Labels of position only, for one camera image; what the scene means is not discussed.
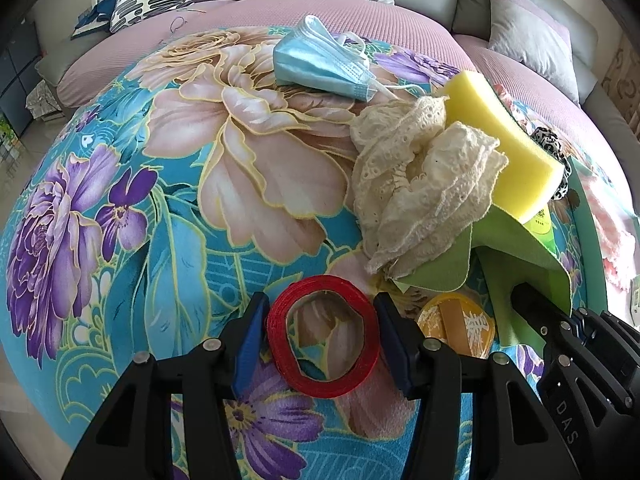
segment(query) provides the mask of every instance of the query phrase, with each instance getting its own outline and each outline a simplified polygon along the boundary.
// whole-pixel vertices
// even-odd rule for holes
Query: floor
[[[65,120],[33,121],[22,136],[24,152],[7,173],[0,164],[0,231],[15,200],[47,153]],[[0,418],[25,459],[42,480],[60,480],[71,448],[53,432],[26,397],[0,346]]]

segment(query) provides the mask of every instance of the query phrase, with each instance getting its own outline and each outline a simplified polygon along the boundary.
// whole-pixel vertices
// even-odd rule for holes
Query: turquoise fabric
[[[369,297],[390,292],[406,316],[429,299],[364,275],[348,188],[356,156],[348,121],[361,105],[276,89],[271,51],[286,32],[213,30],[141,60],[78,110],[18,199],[0,240],[0,340],[25,392],[70,446],[133,352],[183,354],[220,334],[257,290],[274,300],[289,283],[331,273]],[[392,84],[430,90],[457,72],[379,41],[367,41],[366,53]],[[580,306],[571,211],[554,207],[559,257]],[[475,257],[463,289],[492,313]],[[341,325],[324,314],[302,321],[302,366],[328,378],[344,349]],[[540,359],[524,347],[506,351],[534,384]],[[183,478],[179,398],[172,407]],[[348,396],[292,392],[265,346],[251,387],[226,412],[243,478],[395,480],[417,407],[382,361]],[[470,438],[465,396],[459,478]]]

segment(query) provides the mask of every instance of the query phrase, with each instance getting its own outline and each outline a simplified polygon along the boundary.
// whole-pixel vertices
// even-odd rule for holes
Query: face mask
[[[357,47],[345,46],[347,40]],[[278,85],[298,84],[367,102],[378,90],[397,98],[369,71],[363,39],[347,32],[336,40],[315,16],[305,16],[274,47],[273,66]]]

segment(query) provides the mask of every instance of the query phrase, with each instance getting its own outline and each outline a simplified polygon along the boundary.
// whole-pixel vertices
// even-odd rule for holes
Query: purple flower print
[[[449,79],[460,73],[460,70],[453,66],[407,49],[398,48],[390,56],[376,53],[374,59],[378,65],[397,78],[416,84],[434,82],[444,86]]]
[[[100,105],[92,108],[91,110],[85,110],[84,112],[82,112],[78,119],[78,122],[76,123],[76,133],[84,130],[84,128],[98,116],[99,112]]]
[[[6,271],[12,329],[27,336],[27,354],[42,366],[62,338],[62,323],[89,304],[98,266],[100,226],[82,213],[116,174],[116,153],[100,144],[91,158],[58,159],[29,197],[11,244]]]
[[[574,295],[575,291],[578,290],[578,287],[582,285],[580,265],[578,265],[578,262],[569,251],[560,254],[560,263],[564,267],[564,270],[569,274],[569,279],[571,281],[571,294]]]
[[[306,461],[282,440],[311,442],[322,431],[322,415],[310,397],[291,393],[273,362],[258,360],[252,384],[225,405],[234,448],[264,480],[300,478]]]
[[[525,378],[532,375],[536,381],[540,380],[545,369],[545,362],[527,345],[518,345],[516,364]]]
[[[95,216],[104,234],[102,257],[107,262],[113,258],[116,238],[126,251],[139,248],[145,241],[146,217],[142,211],[132,206],[146,198],[156,184],[158,174],[148,168],[142,168],[131,183],[130,178],[131,168],[111,187],[110,203],[100,208]]]
[[[174,465],[174,480],[189,480],[187,473]]]

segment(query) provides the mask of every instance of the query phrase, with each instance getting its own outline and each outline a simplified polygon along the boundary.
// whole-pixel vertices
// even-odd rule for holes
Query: red tape roll
[[[362,318],[364,346],[353,367],[342,377],[333,381],[316,381],[302,373],[289,344],[287,315],[300,299],[314,292],[330,290]],[[276,367],[289,386],[310,397],[333,399],[359,386],[371,373],[380,354],[380,330],[378,316],[367,297],[353,284],[337,276],[313,276],[292,283],[281,293],[270,309],[267,318],[267,338]]]

